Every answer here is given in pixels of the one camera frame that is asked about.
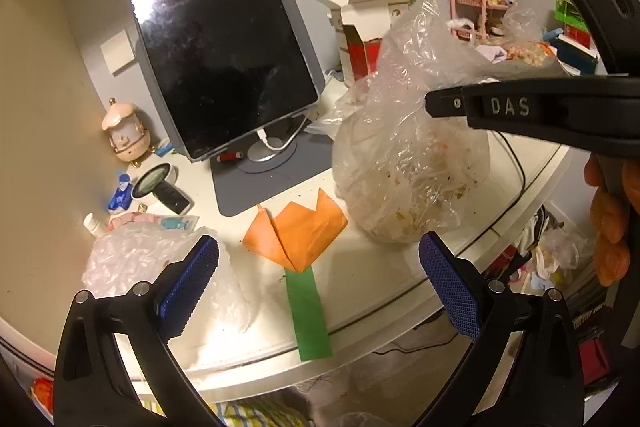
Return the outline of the person's hand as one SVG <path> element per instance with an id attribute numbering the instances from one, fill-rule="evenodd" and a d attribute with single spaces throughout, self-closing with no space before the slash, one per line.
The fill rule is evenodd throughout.
<path id="1" fill-rule="evenodd" d="M 608 287 L 620 281 L 629 269 L 631 253 L 625 239 L 629 209 L 605 190 L 603 172 L 594 154 L 586 162 L 584 178 L 597 189 L 590 207 L 590 221 L 597 231 L 593 265 L 600 284 Z"/>

